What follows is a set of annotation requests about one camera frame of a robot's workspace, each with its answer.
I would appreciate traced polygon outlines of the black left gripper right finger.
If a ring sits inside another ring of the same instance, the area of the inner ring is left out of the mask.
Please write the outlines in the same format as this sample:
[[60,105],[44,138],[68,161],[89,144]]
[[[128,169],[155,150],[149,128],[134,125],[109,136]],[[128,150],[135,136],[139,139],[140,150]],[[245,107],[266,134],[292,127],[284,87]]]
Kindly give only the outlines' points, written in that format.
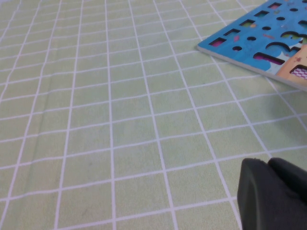
[[268,165],[291,191],[295,192],[304,203],[307,202],[307,172],[305,170],[282,158],[271,158]]

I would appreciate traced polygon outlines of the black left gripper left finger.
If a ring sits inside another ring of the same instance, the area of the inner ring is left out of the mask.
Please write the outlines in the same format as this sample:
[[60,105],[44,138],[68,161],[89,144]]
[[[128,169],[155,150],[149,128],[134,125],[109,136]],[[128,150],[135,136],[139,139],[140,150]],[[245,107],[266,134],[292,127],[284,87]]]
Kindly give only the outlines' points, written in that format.
[[244,230],[307,228],[307,203],[260,159],[243,159],[237,202]]

